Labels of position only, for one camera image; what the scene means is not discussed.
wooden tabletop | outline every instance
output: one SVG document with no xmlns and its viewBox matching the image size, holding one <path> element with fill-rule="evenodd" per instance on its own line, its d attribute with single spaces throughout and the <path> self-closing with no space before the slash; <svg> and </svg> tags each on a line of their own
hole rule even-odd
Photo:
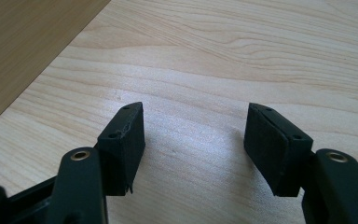
<svg viewBox="0 0 358 224">
<path fill-rule="evenodd" d="M 358 160 L 358 0 L 112 1 L 0 117 L 13 195 L 142 101 L 145 154 L 111 223 L 304 223 L 243 149 L 250 102 Z"/>
</svg>

light wood surface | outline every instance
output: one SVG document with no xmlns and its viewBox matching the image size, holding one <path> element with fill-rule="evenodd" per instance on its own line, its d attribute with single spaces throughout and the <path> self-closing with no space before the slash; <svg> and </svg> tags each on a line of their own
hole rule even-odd
<svg viewBox="0 0 358 224">
<path fill-rule="evenodd" d="M 109 0 L 0 0 L 0 115 Z"/>
<path fill-rule="evenodd" d="M 112 1 L 0 117 L 9 195 L 142 101 L 146 149 L 111 223 L 304 223 L 242 146 L 249 102 L 358 160 L 358 0 Z"/>
</svg>

